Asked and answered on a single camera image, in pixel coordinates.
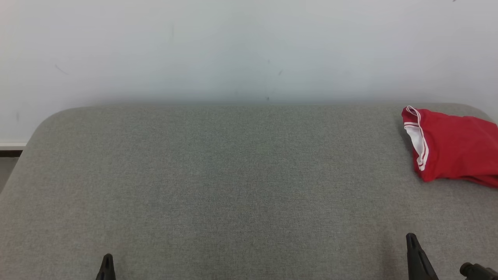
white baseboard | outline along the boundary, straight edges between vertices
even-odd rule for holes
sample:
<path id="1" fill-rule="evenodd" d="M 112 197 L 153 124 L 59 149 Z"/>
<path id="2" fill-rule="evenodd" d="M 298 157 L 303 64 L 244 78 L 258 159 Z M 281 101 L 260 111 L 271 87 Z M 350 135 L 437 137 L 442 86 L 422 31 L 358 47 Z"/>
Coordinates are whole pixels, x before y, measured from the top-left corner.
<path id="1" fill-rule="evenodd" d="M 24 150 L 27 143 L 2 143 L 0 142 L 0 150 Z"/>

white wall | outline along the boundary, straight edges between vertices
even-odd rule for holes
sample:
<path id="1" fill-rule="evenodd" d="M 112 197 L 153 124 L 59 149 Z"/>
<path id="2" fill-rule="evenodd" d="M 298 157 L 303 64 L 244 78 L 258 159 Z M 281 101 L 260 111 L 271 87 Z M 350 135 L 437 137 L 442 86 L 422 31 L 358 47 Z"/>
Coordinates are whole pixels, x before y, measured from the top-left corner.
<path id="1" fill-rule="evenodd" d="M 440 101 L 498 111 L 495 0 L 1 0 L 0 142 L 165 101 Z"/>

black strip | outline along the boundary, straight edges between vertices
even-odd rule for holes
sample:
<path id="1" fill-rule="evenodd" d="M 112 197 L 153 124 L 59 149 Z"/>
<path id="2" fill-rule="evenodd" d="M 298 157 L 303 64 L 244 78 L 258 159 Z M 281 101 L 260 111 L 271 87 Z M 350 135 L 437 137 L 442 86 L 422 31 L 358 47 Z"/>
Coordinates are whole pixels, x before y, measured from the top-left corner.
<path id="1" fill-rule="evenodd" d="M 0 150 L 0 157 L 20 157 L 21 150 Z"/>

garment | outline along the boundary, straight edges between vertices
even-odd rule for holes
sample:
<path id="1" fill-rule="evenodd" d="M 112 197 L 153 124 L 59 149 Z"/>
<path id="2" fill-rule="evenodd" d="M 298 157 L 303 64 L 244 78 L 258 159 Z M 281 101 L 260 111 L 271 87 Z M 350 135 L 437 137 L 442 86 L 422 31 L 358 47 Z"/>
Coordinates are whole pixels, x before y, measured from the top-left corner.
<path id="1" fill-rule="evenodd" d="M 498 127 L 475 117 L 407 106 L 401 113 L 415 171 L 426 182 L 464 179 L 498 188 Z"/>

floor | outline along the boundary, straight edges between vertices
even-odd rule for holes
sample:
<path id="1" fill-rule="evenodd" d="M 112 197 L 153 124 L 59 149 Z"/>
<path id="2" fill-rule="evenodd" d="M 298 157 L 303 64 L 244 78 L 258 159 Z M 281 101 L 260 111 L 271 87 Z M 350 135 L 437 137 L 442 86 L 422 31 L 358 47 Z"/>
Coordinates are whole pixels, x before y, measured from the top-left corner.
<path id="1" fill-rule="evenodd" d="M 0 192 L 3 190 L 5 183 L 7 183 L 8 177 L 12 173 L 18 159 L 18 157 L 0 157 Z"/>

